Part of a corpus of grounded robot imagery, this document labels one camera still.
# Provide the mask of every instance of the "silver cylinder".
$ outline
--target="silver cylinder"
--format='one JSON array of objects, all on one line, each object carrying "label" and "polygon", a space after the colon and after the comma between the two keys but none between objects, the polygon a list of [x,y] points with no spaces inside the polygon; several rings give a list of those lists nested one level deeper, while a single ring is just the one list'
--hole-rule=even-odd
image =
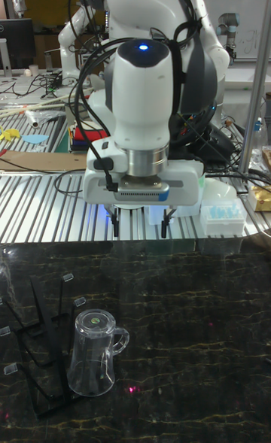
[{"label": "silver cylinder", "polygon": [[128,175],[147,178],[159,174],[167,167],[169,145],[153,150],[125,149],[128,156]]},{"label": "silver cylinder", "polygon": [[260,101],[263,95],[263,87],[266,69],[271,48],[271,0],[266,0],[266,8],[263,17],[263,26],[260,36],[260,45],[257,56],[257,64],[253,80],[251,101],[248,109],[248,122],[245,129],[245,137],[242,147],[242,154],[239,163],[239,170],[247,172],[251,158],[253,146],[254,125],[259,116]]}]

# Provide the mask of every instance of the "wooden board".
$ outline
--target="wooden board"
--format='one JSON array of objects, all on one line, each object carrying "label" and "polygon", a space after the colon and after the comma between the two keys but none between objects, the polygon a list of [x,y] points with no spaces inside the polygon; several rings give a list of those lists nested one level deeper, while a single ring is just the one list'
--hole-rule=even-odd
[{"label": "wooden board", "polygon": [[268,169],[271,171],[271,150],[263,149],[263,159]]},{"label": "wooden board", "polygon": [[21,165],[30,171],[71,171],[73,169],[84,171],[86,160],[86,154],[16,152],[15,150],[8,150],[6,154],[0,157],[0,171],[24,170],[8,162]]}]

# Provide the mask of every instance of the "metal rod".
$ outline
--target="metal rod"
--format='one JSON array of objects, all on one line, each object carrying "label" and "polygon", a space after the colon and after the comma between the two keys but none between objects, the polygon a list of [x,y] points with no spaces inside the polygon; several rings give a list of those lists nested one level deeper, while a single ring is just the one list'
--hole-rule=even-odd
[{"label": "metal rod", "polygon": [[65,363],[63,360],[62,350],[59,343],[59,339],[57,338],[55,329],[53,327],[52,320],[48,313],[47,307],[45,305],[45,300],[42,295],[41,286],[38,282],[38,278],[36,276],[31,276],[30,278],[35,302],[37,306],[38,314],[40,315],[40,321],[45,325],[47,330],[47,343],[50,350],[50,355],[52,360],[56,363],[56,372],[59,376],[59,382],[62,388],[62,394],[65,402],[71,402],[71,392],[69,389],[69,384],[67,380],[67,374],[65,370]]},{"label": "metal rod", "polygon": [[38,391],[40,391],[42,396],[44,396],[44,398],[46,398],[47,401],[51,402],[53,397],[49,396],[49,395],[47,395],[47,393],[45,393],[45,391],[41,388],[41,386],[37,383],[37,381],[30,375],[28,369],[26,369],[20,363],[17,364],[17,367],[18,367],[18,369],[20,369],[26,375],[26,378],[28,380],[30,380],[32,382],[32,384],[34,384],[34,386],[37,388]]},{"label": "metal rod", "polygon": [[60,325],[61,321],[61,310],[62,310],[62,295],[63,295],[63,278],[60,280],[60,291],[59,291],[59,310],[58,310],[58,322],[57,326]]},{"label": "metal rod", "polygon": [[266,8],[263,16],[263,26],[260,36],[256,69],[251,92],[251,100],[248,109],[248,122],[245,129],[245,137],[239,163],[239,170],[247,172],[253,146],[254,125],[260,111],[260,101],[267,70],[268,59],[271,49],[271,0],[266,0]]},{"label": "metal rod", "polygon": [[11,61],[8,54],[7,39],[0,38],[0,52],[5,77],[12,77]]},{"label": "metal rod", "polygon": [[16,331],[14,328],[11,328],[11,331],[14,332],[15,336],[17,337],[18,343],[21,344],[23,346],[23,348],[26,350],[26,352],[29,354],[30,358],[33,359],[34,363],[36,364],[36,366],[38,366],[39,368],[42,368],[43,365],[40,365],[40,363],[36,360],[35,356],[32,354],[32,352],[30,351],[30,349],[28,348],[28,346],[26,345],[26,343],[24,342],[23,338],[21,338],[20,334],[18,333],[18,331]]},{"label": "metal rod", "polygon": [[17,313],[14,311],[14,309],[11,307],[11,305],[9,304],[8,301],[6,301],[5,299],[3,299],[3,302],[7,305],[8,309],[10,310],[10,312],[13,314],[13,316],[15,317],[15,319],[18,321],[19,325],[21,326],[22,329],[24,329],[26,331],[26,327],[23,325],[22,321],[20,320],[19,316],[17,315]]},{"label": "metal rod", "polygon": [[70,354],[72,347],[72,337],[74,333],[74,319],[75,319],[75,304],[72,303],[71,317],[70,317],[70,327],[69,327],[69,341],[68,341],[68,349],[67,353]]}]

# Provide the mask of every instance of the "cup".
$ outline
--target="cup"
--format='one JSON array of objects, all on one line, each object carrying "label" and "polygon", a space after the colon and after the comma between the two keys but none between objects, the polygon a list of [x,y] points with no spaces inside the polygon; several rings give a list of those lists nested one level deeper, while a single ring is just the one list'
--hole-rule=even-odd
[{"label": "cup", "polygon": [[30,65],[29,69],[31,70],[32,76],[37,77],[37,75],[39,74],[38,65]]},{"label": "cup", "polygon": [[[114,337],[120,339],[114,344]],[[82,396],[99,396],[109,391],[115,381],[113,356],[129,343],[129,333],[116,327],[107,311],[90,309],[75,319],[75,343],[67,374],[70,388]]]}]

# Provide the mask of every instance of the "computer monitor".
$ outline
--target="computer monitor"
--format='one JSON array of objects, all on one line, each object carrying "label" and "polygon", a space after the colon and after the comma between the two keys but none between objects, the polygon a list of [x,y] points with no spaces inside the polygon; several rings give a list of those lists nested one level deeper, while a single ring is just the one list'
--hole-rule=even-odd
[{"label": "computer monitor", "polygon": [[36,55],[31,19],[0,20],[0,38],[7,39],[12,68],[26,68]]}]

